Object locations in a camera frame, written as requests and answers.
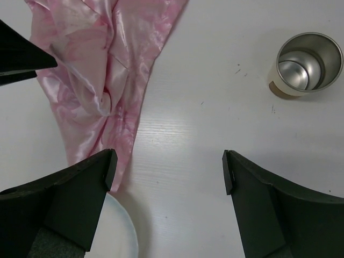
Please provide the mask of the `pink satin rose placemat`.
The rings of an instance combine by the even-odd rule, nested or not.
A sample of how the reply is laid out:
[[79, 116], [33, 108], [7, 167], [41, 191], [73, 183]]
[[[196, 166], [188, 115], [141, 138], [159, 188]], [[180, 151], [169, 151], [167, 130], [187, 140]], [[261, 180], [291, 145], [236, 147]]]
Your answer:
[[132, 156], [155, 59], [186, 1], [28, 1], [31, 41], [56, 58], [38, 72], [67, 161], [114, 149], [116, 192]]

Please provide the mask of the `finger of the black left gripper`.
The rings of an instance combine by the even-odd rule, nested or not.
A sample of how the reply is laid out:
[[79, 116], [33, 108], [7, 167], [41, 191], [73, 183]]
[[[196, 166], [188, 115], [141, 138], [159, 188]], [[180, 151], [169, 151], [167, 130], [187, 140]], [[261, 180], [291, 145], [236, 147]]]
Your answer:
[[1, 86], [37, 77], [37, 71], [58, 64], [46, 53], [5, 22], [1, 21]]

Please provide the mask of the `white plate with blue rim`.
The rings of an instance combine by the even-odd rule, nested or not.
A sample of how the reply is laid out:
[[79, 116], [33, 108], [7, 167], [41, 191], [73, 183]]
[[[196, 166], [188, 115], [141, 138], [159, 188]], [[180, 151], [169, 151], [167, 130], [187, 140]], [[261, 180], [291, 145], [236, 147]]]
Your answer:
[[124, 207], [107, 194], [91, 250], [85, 257], [138, 257], [138, 238]]

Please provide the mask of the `steel cup with cream sleeve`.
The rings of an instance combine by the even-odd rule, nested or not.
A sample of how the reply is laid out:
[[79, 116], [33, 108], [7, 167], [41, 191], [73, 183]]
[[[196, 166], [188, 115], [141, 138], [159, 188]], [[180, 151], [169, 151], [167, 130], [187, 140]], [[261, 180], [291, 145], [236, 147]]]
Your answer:
[[329, 88], [343, 70], [343, 51], [322, 33], [298, 34], [278, 51], [268, 74], [270, 91], [282, 99], [296, 99]]

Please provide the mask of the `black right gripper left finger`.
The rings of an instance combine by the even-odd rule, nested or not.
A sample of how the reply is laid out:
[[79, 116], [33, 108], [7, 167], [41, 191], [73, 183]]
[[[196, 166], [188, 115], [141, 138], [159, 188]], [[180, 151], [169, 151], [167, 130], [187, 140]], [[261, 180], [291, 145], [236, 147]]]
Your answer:
[[117, 165], [105, 149], [66, 169], [1, 191], [1, 257], [84, 257]]

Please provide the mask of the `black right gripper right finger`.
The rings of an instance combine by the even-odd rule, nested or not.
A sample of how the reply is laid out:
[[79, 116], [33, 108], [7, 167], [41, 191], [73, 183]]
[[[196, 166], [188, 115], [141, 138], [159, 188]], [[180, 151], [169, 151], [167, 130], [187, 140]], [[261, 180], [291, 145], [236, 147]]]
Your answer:
[[245, 257], [343, 257], [343, 198], [291, 182], [233, 150], [222, 161]]

